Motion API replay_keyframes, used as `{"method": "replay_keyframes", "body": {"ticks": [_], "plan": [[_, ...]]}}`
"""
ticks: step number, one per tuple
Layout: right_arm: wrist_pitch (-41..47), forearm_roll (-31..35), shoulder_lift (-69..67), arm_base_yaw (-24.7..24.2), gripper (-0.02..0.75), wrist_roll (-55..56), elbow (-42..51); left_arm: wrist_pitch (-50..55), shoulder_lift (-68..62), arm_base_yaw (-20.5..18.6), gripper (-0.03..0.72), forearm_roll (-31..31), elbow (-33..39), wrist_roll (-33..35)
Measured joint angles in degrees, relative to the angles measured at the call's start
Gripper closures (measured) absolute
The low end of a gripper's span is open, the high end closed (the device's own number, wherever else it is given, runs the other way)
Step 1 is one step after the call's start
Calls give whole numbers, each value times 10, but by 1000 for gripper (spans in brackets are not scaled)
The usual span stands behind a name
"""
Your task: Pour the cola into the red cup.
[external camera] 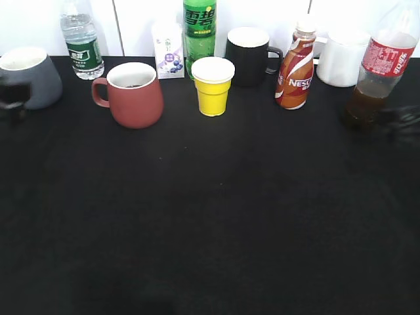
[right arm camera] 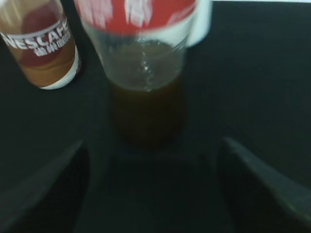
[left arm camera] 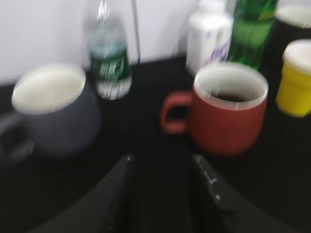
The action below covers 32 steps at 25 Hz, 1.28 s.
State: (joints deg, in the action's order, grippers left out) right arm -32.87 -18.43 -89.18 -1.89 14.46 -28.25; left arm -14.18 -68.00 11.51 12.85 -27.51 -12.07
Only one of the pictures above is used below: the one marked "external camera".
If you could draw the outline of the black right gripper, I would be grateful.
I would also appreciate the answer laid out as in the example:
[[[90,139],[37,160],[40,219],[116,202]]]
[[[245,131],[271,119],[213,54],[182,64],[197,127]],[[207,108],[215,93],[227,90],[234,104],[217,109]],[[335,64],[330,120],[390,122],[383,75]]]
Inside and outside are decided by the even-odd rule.
[[[381,110],[377,124],[390,141],[419,141],[419,105]]]

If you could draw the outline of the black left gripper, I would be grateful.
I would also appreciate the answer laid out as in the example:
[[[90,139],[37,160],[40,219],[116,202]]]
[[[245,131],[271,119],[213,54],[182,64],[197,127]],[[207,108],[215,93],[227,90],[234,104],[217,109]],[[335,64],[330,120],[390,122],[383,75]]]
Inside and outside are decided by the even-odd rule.
[[[10,83],[6,77],[1,77],[1,121],[23,122],[26,118],[25,104],[31,96],[31,83]]]

